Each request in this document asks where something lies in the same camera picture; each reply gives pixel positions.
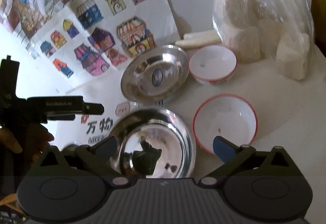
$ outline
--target finger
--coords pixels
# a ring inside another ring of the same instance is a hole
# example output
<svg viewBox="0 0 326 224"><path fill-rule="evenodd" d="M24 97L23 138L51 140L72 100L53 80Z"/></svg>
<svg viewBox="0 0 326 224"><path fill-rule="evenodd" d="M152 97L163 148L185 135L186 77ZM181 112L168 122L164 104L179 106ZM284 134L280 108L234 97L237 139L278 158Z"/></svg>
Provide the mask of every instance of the finger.
<svg viewBox="0 0 326 224"><path fill-rule="evenodd" d="M47 141L43 141L41 143L38 144L37 149L39 151L44 151L45 149L47 149L50 146L50 143L48 143Z"/></svg>
<svg viewBox="0 0 326 224"><path fill-rule="evenodd" d="M22 147L12 134L12 132L7 128L0 129L0 143L3 143L8 149L14 153L21 153Z"/></svg>
<svg viewBox="0 0 326 224"><path fill-rule="evenodd" d="M40 158L41 155L42 155L41 152L37 152L36 154L34 154L34 155L32 156L32 161L33 161L33 163L35 163L35 162L37 161L37 159Z"/></svg>

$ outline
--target white bowl with red rim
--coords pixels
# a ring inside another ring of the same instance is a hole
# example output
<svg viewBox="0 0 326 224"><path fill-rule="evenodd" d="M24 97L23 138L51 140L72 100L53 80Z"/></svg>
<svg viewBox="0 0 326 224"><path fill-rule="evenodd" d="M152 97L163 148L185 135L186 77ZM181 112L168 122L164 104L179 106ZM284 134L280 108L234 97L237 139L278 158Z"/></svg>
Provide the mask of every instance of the white bowl with red rim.
<svg viewBox="0 0 326 224"><path fill-rule="evenodd" d="M255 110L242 97L220 94L206 100L196 111L192 131L197 144L210 153L213 141L222 136L241 146L250 145L258 128Z"/></svg>
<svg viewBox="0 0 326 224"><path fill-rule="evenodd" d="M189 71L201 84L219 84L231 80L237 67L232 50L223 45L199 49L189 60Z"/></svg>

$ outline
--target white table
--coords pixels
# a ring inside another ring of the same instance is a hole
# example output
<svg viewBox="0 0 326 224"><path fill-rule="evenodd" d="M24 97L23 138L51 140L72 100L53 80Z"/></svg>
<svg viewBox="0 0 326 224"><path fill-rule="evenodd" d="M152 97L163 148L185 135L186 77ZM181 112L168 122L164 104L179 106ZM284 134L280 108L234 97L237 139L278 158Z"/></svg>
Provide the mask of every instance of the white table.
<svg viewBox="0 0 326 224"><path fill-rule="evenodd" d="M307 80L296 82L277 74L272 61L238 65L233 79L219 86L202 86L192 77L165 107L191 128L193 116L206 99L232 93L248 100L258 117L252 146L269 151L283 146L312 186L314 198L307 219L324 223L326 212L326 58L316 47ZM222 163L197 147L196 180Z"/></svg>
<svg viewBox="0 0 326 224"><path fill-rule="evenodd" d="M213 0L169 2L181 35L211 29ZM3 28L0 30L1 36L4 36L2 45L16 43L11 36L5 35ZM46 65L34 67L18 43L8 52L3 49L1 57L4 58L5 53L21 62L18 96L62 93L51 86L53 81L60 81L60 78L48 77ZM219 93L234 93L247 99L254 107L259 122L252 145L257 150L270 150L275 145L281 145L288 151L313 188L314 198L307 219L312 224L321 224L326 220L326 59L317 49L312 69L312 74L301 83L278 75L273 64L266 60L239 65L233 80L222 86L205 87L188 78L167 107L191 128L195 111L207 98ZM50 131L54 134L55 128L55 124L50 125ZM197 148L193 176L198 180L220 165L217 157Z"/></svg>

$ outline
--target stainless steel plate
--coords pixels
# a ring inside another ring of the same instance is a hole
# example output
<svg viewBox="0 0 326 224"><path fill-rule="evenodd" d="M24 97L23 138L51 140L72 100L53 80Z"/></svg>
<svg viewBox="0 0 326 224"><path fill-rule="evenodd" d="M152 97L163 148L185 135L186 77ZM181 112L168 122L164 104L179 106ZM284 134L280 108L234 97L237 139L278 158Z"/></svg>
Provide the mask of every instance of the stainless steel plate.
<svg viewBox="0 0 326 224"><path fill-rule="evenodd" d="M182 49L160 46L130 63L121 78L121 91L131 102L152 104L176 92L188 73L188 56Z"/></svg>
<svg viewBox="0 0 326 224"><path fill-rule="evenodd" d="M154 173L148 178L189 177L196 158L196 142L182 120L167 109L143 107L121 118L110 131L120 147L119 155L111 165L124 175L133 175L134 151L142 151L140 142L145 140L162 154Z"/></svg>

